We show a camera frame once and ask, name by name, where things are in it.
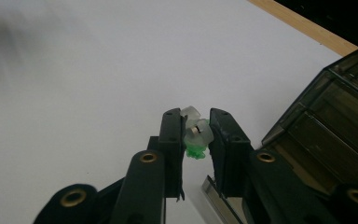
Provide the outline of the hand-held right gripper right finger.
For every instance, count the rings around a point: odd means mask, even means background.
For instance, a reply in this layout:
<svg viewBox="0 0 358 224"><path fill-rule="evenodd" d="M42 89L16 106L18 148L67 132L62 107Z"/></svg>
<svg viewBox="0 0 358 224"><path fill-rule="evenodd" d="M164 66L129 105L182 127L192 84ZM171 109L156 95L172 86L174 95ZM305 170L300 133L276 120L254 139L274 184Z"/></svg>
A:
<svg viewBox="0 0 358 224"><path fill-rule="evenodd" d="M241 197L246 183L245 162L254 150L251 141L225 110L210 110L210 127L214 140L209 149L217 191L225 198Z"/></svg>

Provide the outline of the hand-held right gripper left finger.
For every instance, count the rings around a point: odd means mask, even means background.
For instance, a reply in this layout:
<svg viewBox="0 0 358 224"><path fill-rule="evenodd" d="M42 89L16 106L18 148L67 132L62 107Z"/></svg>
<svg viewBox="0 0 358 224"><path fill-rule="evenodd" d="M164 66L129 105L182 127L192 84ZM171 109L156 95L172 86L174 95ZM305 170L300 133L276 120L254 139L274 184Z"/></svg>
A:
<svg viewBox="0 0 358 224"><path fill-rule="evenodd" d="M183 200L184 128L186 120L179 108L163 113L158 136L149 138L148 148L163 154L165 160L165 197Z"/></svg>

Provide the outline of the small clear green plastic clip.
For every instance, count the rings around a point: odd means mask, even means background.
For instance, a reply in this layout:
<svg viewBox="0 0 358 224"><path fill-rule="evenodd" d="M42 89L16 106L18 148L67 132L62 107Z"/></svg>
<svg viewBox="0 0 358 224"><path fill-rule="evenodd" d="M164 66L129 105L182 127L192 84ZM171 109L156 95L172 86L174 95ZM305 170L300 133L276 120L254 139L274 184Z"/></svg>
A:
<svg viewBox="0 0 358 224"><path fill-rule="evenodd" d="M180 111L186 120L185 144L186 155L195 160L205 158L205 150L214 140L213 131L208 119L202 119L200 112L194 106L188 106Z"/></svg>

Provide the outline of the smoky transparent drawer organizer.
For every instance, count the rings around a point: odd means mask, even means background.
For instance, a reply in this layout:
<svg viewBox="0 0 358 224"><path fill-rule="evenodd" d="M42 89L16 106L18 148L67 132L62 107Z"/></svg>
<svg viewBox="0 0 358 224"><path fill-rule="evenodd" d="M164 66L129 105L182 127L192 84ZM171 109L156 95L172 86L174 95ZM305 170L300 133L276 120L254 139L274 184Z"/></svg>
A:
<svg viewBox="0 0 358 224"><path fill-rule="evenodd" d="M358 50L326 66L318 76L312 80L309 86L301 92L296 100L283 113L274 124L268 134L262 140L265 149L280 153L292 167L295 174L313 189L325 194L330 194L339 185L358 182L343 182L336 175L328 171L318 162L296 139L288 129L295 124L302 115L308 114L319 120L326 129L344 141L349 147L358 153L358 137L350 137L340 134L325 121L319 118L311 109L312 103L334 81L338 81L351 90L358 92Z"/></svg>

